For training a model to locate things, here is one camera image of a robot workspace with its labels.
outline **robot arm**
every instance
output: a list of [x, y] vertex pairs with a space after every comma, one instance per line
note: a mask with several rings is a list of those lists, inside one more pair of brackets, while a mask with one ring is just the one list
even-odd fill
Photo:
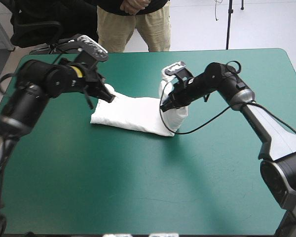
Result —
[[[4, 167], [19, 139], [34, 128], [50, 98], [66, 92], [84, 93], [111, 102], [114, 96], [104, 86], [97, 63], [108, 58], [105, 49], [87, 36], [77, 39], [81, 53], [71, 62], [61, 59], [58, 65], [38, 60], [26, 62], [17, 72], [16, 90], [0, 113], [0, 198]], [[6, 220], [0, 214], [0, 236]]]
[[183, 62], [171, 65], [165, 72], [175, 75], [178, 82], [160, 108], [167, 111], [187, 106], [218, 91], [233, 110], [240, 111], [262, 141], [262, 178], [281, 208], [287, 210], [275, 236], [296, 237], [296, 135], [255, 103], [254, 92], [238, 76], [241, 67], [237, 64], [238, 71], [228, 64], [211, 63], [196, 77]]

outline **floor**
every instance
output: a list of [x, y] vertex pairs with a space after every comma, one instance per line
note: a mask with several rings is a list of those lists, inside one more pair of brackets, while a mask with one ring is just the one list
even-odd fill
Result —
[[[171, 0], [171, 51], [225, 49], [229, 1]], [[233, 1], [229, 49], [282, 48], [296, 70], [296, 0], [241, 0]], [[0, 4], [0, 21], [12, 34], [10, 14]], [[147, 51], [147, 46], [135, 32], [126, 52]], [[3, 74], [14, 71], [19, 59], [29, 49], [16, 48], [11, 53]]]

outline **black cable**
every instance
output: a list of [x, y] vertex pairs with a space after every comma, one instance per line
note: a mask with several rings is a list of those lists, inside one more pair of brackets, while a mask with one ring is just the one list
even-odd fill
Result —
[[6, 74], [6, 75], [4, 75], [4, 76], [2, 76], [2, 77], [0, 78], [0, 93], [1, 93], [2, 95], [6, 95], [6, 91], [4, 91], [3, 88], [1, 87], [1, 83], [2, 83], [4, 80], [6, 80], [6, 79], [8, 79], [8, 78], [12, 78], [12, 77], [14, 77], [14, 76], [16, 76], [15, 73], [8, 73], [8, 74]]
[[202, 124], [201, 126], [189, 131], [189, 132], [175, 132], [175, 131], [172, 131], [165, 123], [165, 121], [163, 120], [163, 117], [162, 117], [162, 113], [161, 113], [161, 103], [162, 103], [162, 97], [163, 97], [163, 94], [164, 94], [164, 90], [166, 88], [166, 86], [169, 84], [169, 82], [164, 86], [163, 90], [162, 90], [162, 94], [161, 94], [161, 98], [160, 98], [160, 103], [159, 103], [159, 113], [160, 113], [160, 117], [161, 117], [161, 121], [162, 123], [164, 124], [164, 126], [172, 133], [174, 134], [178, 134], [178, 135], [185, 135], [185, 134], [190, 134], [190, 133], [193, 133], [199, 129], [201, 129], [202, 127], [206, 126], [207, 124], [209, 124], [210, 122], [212, 122], [213, 120], [215, 120], [216, 118], [218, 118], [220, 115], [222, 115], [224, 112], [226, 112], [228, 109], [230, 109], [230, 106], [228, 106], [227, 108], [225, 108], [223, 111], [221, 111], [219, 114], [217, 114], [216, 116], [214, 116], [213, 118], [211, 118], [210, 120], [208, 120], [206, 123]]
[[57, 60], [58, 60], [61, 56], [63, 56], [65, 53], [66, 53], [66, 52], [62, 52], [61, 54], [59, 54], [59, 55], [56, 57], [56, 59], [55, 59], [51, 64], [54, 65], [54, 64], [57, 62]]
[[1, 205], [1, 196], [2, 196], [2, 187], [3, 187], [3, 176], [4, 176], [4, 169], [5, 169], [5, 164], [6, 162], [4, 161], [5, 159], [5, 142], [6, 139], [3, 137], [2, 138], [2, 155], [1, 155], [1, 167], [0, 167], [0, 205]]
[[207, 124], [209, 124], [210, 122], [212, 122], [213, 120], [215, 120], [216, 118], [218, 118], [220, 115], [222, 115], [224, 112], [226, 112], [228, 109], [230, 109], [232, 106], [235, 106], [237, 104], [243, 104], [243, 105], [253, 105], [253, 106], [257, 106], [261, 109], [263, 109], [264, 111], [266, 111], [270, 116], [272, 116], [273, 118], [275, 118], [276, 120], [278, 120], [281, 124], [285, 125], [287, 128], [289, 128], [292, 132], [294, 132], [296, 134], [296, 130], [294, 128], [292, 128], [291, 126], [289, 126], [287, 123], [285, 123], [283, 120], [281, 120], [280, 118], [278, 118], [277, 116], [275, 116], [273, 113], [271, 113], [268, 109], [266, 109], [265, 107], [263, 107], [260, 104], [257, 103], [253, 103], [253, 102], [239, 102], [236, 104], [233, 104], [232, 106], [228, 106], [227, 108], [225, 108], [223, 111], [221, 111], [219, 114], [217, 114], [216, 116], [214, 116], [213, 118], [211, 118], [210, 120], [208, 120], [206, 123], [202, 124], [201, 126], [197, 127], [196, 129], [193, 129], [189, 132], [175, 132], [173, 130], [171, 130], [165, 123], [165, 121], [163, 120], [162, 117], [162, 113], [161, 113], [161, 103], [162, 103], [162, 97], [164, 95], [164, 90], [166, 88], [166, 86], [169, 84], [169, 82], [164, 86], [163, 90], [162, 90], [162, 94], [161, 94], [161, 98], [160, 98], [160, 103], [159, 103], [159, 114], [160, 114], [160, 118], [162, 123], [164, 124], [164, 126], [172, 133], [174, 134], [178, 134], [178, 135], [185, 135], [185, 134], [190, 134], [193, 133], [199, 129], [201, 129], [202, 127], [206, 126]]
[[253, 106], [257, 106], [261, 109], [263, 109], [264, 111], [266, 111], [269, 115], [271, 115], [273, 118], [275, 118], [276, 120], [278, 120], [281, 124], [285, 125], [286, 127], [288, 127], [292, 132], [294, 132], [296, 134], [296, 130], [293, 129], [291, 126], [289, 126], [287, 123], [285, 123], [283, 120], [281, 120], [280, 118], [278, 118], [277, 116], [275, 116], [273, 113], [271, 113], [269, 110], [267, 110], [265, 107], [263, 107], [262, 105], [259, 105], [257, 103], [253, 103], [253, 102], [247, 102], [245, 103], [247, 105], [253, 105]]

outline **white fabric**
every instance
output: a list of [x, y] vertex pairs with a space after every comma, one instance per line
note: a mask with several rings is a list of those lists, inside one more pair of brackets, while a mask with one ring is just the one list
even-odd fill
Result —
[[[163, 78], [159, 87], [159, 96], [164, 86], [173, 78]], [[155, 133], [161, 136], [174, 136], [162, 123], [159, 113], [160, 99], [141, 97], [132, 98], [120, 94], [114, 88], [105, 84], [109, 92], [115, 95], [111, 103], [100, 100], [91, 116], [91, 123], [121, 127], [129, 130]], [[172, 84], [168, 83], [164, 90], [163, 100], [172, 91]], [[170, 109], [162, 117], [172, 131], [177, 131], [187, 117], [187, 107]]]

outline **green table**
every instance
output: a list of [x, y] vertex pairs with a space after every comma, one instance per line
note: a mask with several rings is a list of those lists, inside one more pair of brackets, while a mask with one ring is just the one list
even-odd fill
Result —
[[[296, 74], [281, 49], [110, 54], [99, 71], [118, 92], [157, 97], [161, 69], [180, 60], [195, 76], [238, 60], [257, 102], [296, 129]], [[226, 106], [218, 93], [195, 101], [180, 131]], [[278, 227], [284, 211], [260, 176], [261, 142], [239, 112], [172, 138], [91, 125], [92, 113], [83, 95], [63, 94], [21, 139], [5, 174], [6, 233], [271, 235]]]

